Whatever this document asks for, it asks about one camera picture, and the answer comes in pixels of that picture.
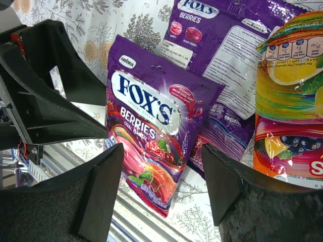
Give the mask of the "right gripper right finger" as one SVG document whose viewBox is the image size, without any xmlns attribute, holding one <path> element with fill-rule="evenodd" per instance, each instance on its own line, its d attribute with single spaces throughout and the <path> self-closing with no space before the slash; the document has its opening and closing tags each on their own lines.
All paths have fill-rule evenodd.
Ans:
<svg viewBox="0 0 323 242">
<path fill-rule="evenodd" d="M 322 241 L 322 190 L 269 177 L 209 144 L 201 154 L 222 241 Z"/>
</svg>

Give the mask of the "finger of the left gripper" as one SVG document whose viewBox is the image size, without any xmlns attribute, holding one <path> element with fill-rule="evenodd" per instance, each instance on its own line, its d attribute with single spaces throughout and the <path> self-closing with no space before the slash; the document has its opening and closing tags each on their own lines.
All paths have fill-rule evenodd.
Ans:
<svg viewBox="0 0 323 242">
<path fill-rule="evenodd" d="M 10 127 L 26 144 L 107 137 L 102 124 L 49 88 L 12 44 L 1 46 L 1 100 Z"/>
<path fill-rule="evenodd" d="M 38 77 L 49 84 L 49 72 L 58 67 L 68 101 L 105 105 L 105 84 L 74 49 L 62 22 L 45 20 L 20 33 L 25 57 Z"/>
</svg>

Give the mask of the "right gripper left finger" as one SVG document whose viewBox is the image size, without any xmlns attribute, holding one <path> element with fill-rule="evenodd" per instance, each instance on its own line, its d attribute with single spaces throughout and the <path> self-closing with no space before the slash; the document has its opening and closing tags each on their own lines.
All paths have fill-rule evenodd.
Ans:
<svg viewBox="0 0 323 242">
<path fill-rule="evenodd" d="M 116 144 L 31 187 L 1 190 L 1 241 L 107 241 L 108 203 L 123 161 Z"/>
</svg>

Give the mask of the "orange Fox's candy bag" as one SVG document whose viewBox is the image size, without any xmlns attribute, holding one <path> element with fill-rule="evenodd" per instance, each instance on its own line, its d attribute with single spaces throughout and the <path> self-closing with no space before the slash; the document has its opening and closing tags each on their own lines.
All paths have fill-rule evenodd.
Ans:
<svg viewBox="0 0 323 242">
<path fill-rule="evenodd" d="M 322 179 L 322 12 L 294 17 L 257 51 L 254 168 Z"/>
</svg>

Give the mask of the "colourful snack packet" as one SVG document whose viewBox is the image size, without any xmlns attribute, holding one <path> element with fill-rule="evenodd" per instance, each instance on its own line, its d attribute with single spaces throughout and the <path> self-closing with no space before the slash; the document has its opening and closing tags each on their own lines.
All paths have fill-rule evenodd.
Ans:
<svg viewBox="0 0 323 242">
<path fill-rule="evenodd" d="M 106 128 L 124 147 L 122 174 L 167 217 L 198 134 L 224 86 L 118 35 L 109 51 Z"/>
</svg>

